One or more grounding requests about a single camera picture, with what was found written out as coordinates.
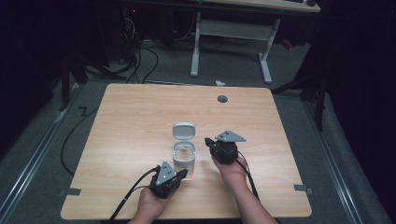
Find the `desk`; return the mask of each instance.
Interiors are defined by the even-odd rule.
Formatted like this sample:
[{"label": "desk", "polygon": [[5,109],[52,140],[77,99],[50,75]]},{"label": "desk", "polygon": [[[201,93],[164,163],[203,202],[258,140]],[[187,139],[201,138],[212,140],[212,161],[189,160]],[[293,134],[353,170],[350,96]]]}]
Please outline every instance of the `desk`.
[{"label": "desk", "polygon": [[[222,3],[226,5],[239,5],[245,7],[264,7],[271,9],[293,10],[298,12],[320,12],[320,7],[310,7],[306,1],[295,3],[284,0],[207,0],[206,2]],[[280,19],[276,19],[271,25],[246,24],[228,21],[201,20],[201,13],[197,13],[195,25],[195,44],[191,62],[191,76],[197,77],[199,70],[200,35],[219,35],[254,40],[263,40],[266,45],[259,54],[262,67],[262,76],[266,84],[272,83],[272,78],[267,64],[267,57],[274,42]]]},{"label": "desk", "polygon": [[[218,101],[228,97],[227,103]],[[265,88],[110,84],[98,110],[71,188],[64,219],[109,219],[134,182],[150,168],[172,163],[176,122],[193,122],[196,135],[194,171],[161,218],[239,217],[233,196],[210,158],[205,137],[225,130],[246,137],[237,143],[247,158],[257,191],[274,217],[308,217],[304,191],[272,93]],[[141,184],[148,185],[151,175]],[[117,218],[131,218],[139,191]]]}]

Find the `hand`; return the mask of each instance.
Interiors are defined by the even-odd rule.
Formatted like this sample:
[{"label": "hand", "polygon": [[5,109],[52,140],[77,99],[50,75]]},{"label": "hand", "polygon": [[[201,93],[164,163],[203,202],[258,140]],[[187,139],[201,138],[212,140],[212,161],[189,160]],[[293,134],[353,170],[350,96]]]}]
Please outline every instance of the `hand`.
[{"label": "hand", "polygon": [[[233,162],[231,164],[220,164],[213,157],[212,160],[215,163],[215,165],[218,167],[221,173],[221,178],[223,179],[224,183],[226,183],[231,189],[248,186],[247,173],[237,162]],[[238,160],[245,167],[247,167],[247,163],[243,158],[239,157]]]},{"label": "hand", "polygon": [[136,214],[128,224],[149,224],[153,222],[163,213],[172,196],[173,194],[169,195],[167,199],[161,199],[156,197],[149,188],[142,189]]}]

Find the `black wire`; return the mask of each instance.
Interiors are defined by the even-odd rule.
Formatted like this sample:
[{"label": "black wire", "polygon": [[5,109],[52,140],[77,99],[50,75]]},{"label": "black wire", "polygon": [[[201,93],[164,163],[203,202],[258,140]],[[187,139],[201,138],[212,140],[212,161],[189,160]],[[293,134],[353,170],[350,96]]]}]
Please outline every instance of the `black wire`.
[{"label": "black wire", "polygon": [[148,50],[148,51],[150,51],[151,53],[153,53],[153,54],[155,55],[155,57],[157,58],[157,62],[155,62],[155,65],[154,65],[154,67],[151,69],[151,71],[149,71],[149,72],[145,75],[145,77],[144,77],[143,80],[142,80],[142,84],[145,84],[146,78],[148,78],[148,76],[154,71],[154,69],[155,69],[155,68],[157,67],[157,65],[158,65],[158,61],[160,60],[157,53],[155,53],[155,52],[152,51],[151,49],[145,49],[145,50]]},{"label": "black wire", "polygon": [[74,127],[73,129],[70,131],[70,133],[66,136],[66,138],[64,139],[64,143],[62,144],[62,148],[61,148],[61,163],[62,166],[64,167],[64,169],[66,170],[67,173],[69,173],[71,176],[74,176],[74,173],[70,171],[70,169],[66,166],[66,164],[64,163],[64,147],[66,146],[67,140],[70,138],[70,136],[72,135],[72,133],[76,130],[76,128],[85,120],[87,119],[90,115],[92,115],[95,111],[97,111],[99,109],[99,107],[96,107],[93,111],[91,111],[89,114],[87,114],[82,120],[80,120]]},{"label": "black wire", "polygon": [[140,176],[140,178],[136,181],[136,183],[134,183],[134,185],[132,186],[132,188],[128,191],[128,193],[124,196],[124,198],[122,199],[122,201],[120,202],[119,206],[117,207],[116,211],[114,211],[113,215],[111,216],[111,218],[108,220],[108,224],[111,224],[111,222],[114,221],[114,219],[116,218],[117,214],[119,213],[119,211],[121,210],[121,208],[124,206],[124,204],[126,203],[126,201],[128,201],[129,197],[131,196],[131,194],[136,190],[136,186],[140,183],[140,181],[142,181],[143,178],[145,178],[147,175],[149,175],[152,172],[158,172],[161,169],[161,166],[156,166],[154,168],[152,168],[151,170],[147,171],[145,174],[143,174],[142,176]]},{"label": "black wire", "polygon": [[137,66],[136,66],[136,63],[135,63],[135,64],[134,64],[134,71],[133,71],[132,74],[129,75],[129,77],[126,79],[125,83],[128,83],[128,82],[131,80],[132,77],[133,77],[132,83],[134,83],[134,77],[136,77],[137,83],[139,82],[139,80],[138,80],[138,78],[137,78],[137,73],[136,73],[136,72],[137,72],[137,69],[140,67],[140,62],[142,61],[142,54],[141,54],[141,52],[140,52],[140,45],[139,45],[137,54],[138,54],[138,56],[139,56],[139,61],[137,62]]}]

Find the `white desk leg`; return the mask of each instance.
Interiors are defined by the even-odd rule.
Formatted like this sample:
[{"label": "white desk leg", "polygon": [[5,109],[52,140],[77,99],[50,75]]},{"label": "white desk leg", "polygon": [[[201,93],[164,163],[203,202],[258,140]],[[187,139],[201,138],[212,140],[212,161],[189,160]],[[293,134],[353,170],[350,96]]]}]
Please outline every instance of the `white desk leg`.
[{"label": "white desk leg", "polygon": [[272,83],[270,70],[268,69],[268,64],[267,64],[267,57],[268,57],[268,53],[270,52],[271,46],[274,42],[274,38],[279,23],[280,23],[280,19],[275,20],[274,25],[270,32],[270,36],[267,40],[267,46],[264,49],[264,53],[259,53],[260,64],[262,65],[262,75],[264,76],[264,82],[266,84]]},{"label": "white desk leg", "polygon": [[191,63],[192,77],[198,77],[200,34],[201,34],[201,12],[197,12],[197,22],[195,28],[195,45],[194,45],[194,52],[192,53],[192,63]]}]

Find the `jar lid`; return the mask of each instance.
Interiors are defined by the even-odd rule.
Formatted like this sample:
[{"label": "jar lid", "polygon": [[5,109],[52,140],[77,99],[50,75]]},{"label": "jar lid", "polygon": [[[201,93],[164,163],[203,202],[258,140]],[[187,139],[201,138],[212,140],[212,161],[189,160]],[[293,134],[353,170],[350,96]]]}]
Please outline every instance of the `jar lid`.
[{"label": "jar lid", "polygon": [[195,136],[195,125],[191,122],[178,122],[174,124],[173,136],[178,140],[189,140]]}]

